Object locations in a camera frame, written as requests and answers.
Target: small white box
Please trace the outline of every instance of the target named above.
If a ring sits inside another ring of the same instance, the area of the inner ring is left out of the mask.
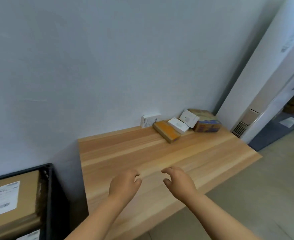
[[[161,114],[146,114],[146,115],[143,115],[141,117],[141,121],[140,121],[140,126],[142,128],[145,128],[145,127],[150,127],[152,126],[155,122],[157,121],[160,121],[160,118],[161,118]]]
[[[181,122],[177,118],[172,118],[168,121],[168,124],[181,134],[185,133],[189,129],[188,125],[186,125],[184,122]]]
[[[179,119],[186,125],[188,125],[190,128],[194,128],[197,121],[199,121],[199,117],[193,114],[192,112],[188,111],[187,109],[184,110]]]

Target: paper on floor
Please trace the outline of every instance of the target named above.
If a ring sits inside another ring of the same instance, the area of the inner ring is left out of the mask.
[[[280,124],[290,128],[294,125],[294,118],[293,117],[289,117],[287,119],[284,119],[282,121],[279,122]]]

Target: orange box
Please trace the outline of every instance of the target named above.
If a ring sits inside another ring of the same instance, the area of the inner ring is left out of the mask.
[[[153,128],[169,143],[173,143],[180,137],[180,134],[164,120],[154,123]]]

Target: air vent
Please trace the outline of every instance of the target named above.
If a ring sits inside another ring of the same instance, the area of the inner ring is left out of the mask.
[[[235,127],[235,129],[232,131],[232,133],[240,138],[242,134],[247,130],[248,125],[244,124],[243,122],[239,122],[238,125]]]

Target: wooden table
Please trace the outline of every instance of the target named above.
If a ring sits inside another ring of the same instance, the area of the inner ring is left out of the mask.
[[[142,185],[111,227],[106,239],[134,239],[184,205],[163,183],[161,169],[183,168],[206,193],[261,156],[227,129],[217,133],[189,130],[169,144],[152,127],[133,127],[81,138],[81,168],[89,213],[107,197],[114,176],[128,168],[141,173]]]

